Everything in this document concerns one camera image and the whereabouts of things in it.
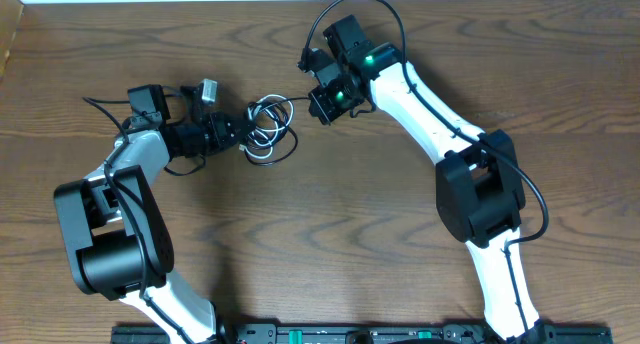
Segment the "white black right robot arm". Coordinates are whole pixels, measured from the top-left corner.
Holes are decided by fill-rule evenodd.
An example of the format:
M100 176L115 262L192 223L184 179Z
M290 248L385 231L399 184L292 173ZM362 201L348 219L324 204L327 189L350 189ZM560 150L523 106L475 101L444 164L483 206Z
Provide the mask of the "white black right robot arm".
M436 208L448 232L472 258L484 299L484 316L504 343L544 339L530 298L519 245L520 212L528 178L510 137L486 133L450 109L421 80L403 47L373 44L349 15L323 33L329 48L305 46L299 68L318 82L309 112L324 125L357 106L395 119L435 166Z

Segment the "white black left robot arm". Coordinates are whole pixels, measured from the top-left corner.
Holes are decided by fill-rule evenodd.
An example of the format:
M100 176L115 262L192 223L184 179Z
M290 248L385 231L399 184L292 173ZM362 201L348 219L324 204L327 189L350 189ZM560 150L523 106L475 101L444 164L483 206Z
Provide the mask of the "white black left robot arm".
M115 326L114 343L236 343L233 326L174 267L168 228L151 191L175 158L207 159L254 129L214 110L217 84L128 92L114 149L82 179L60 185L54 204L72 278L85 294L137 308L150 326Z

